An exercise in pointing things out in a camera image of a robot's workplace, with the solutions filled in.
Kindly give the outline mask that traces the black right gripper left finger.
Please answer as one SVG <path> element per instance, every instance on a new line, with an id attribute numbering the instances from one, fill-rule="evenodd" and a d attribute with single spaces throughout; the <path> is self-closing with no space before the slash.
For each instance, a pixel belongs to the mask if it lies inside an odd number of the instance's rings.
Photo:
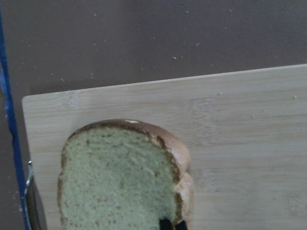
<path id="1" fill-rule="evenodd" d="M 171 222 L 169 219 L 159 220 L 159 230 L 171 230 Z"/>

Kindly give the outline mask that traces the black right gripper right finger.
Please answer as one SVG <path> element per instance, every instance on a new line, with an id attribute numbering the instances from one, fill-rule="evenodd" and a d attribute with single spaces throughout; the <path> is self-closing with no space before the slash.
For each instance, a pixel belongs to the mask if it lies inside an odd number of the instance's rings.
<path id="1" fill-rule="evenodd" d="M 178 223 L 175 226 L 175 230 L 187 230 L 187 223 L 186 223 L 186 221 L 183 220 L 180 223 Z"/>

